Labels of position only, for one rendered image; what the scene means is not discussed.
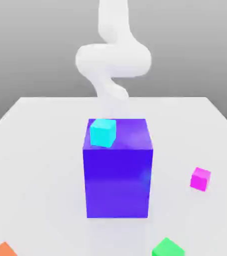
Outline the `small cyan cube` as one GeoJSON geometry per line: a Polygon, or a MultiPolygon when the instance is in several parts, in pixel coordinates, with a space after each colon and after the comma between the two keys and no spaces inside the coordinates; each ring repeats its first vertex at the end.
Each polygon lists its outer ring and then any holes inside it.
{"type": "Polygon", "coordinates": [[[117,136],[117,122],[114,119],[95,119],[89,127],[90,144],[110,148],[117,136]]]}

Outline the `small magenta cube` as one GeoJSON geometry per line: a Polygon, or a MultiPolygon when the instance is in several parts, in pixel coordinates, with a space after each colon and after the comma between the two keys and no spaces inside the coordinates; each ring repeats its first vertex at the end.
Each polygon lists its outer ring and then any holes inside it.
{"type": "Polygon", "coordinates": [[[190,187],[205,192],[211,179],[209,170],[196,167],[190,179],[190,187]]]}

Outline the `small green cube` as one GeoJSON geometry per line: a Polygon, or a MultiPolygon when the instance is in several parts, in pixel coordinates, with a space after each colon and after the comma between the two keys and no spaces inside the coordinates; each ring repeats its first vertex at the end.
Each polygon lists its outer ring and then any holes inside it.
{"type": "Polygon", "coordinates": [[[165,237],[153,250],[151,256],[185,256],[185,251],[165,237]]]}

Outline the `small orange cube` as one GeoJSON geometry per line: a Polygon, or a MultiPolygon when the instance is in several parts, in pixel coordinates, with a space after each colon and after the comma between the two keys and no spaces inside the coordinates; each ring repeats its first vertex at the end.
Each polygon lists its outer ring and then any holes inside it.
{"type": "Polygon", "coordinates": [[[7,242],[0,244],[0,256],[18,256],[7,242]]]}

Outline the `large blue box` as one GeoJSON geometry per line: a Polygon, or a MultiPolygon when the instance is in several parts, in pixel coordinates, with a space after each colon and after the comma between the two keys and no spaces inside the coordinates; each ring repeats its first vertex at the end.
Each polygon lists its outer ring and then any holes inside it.
{"type": "Polygon", "coordinates": [[[147,218],[153,152],[145,119],[117,119],[110,148],[91,145],[87,130],[82,147],[86,216],[147,218]]]}

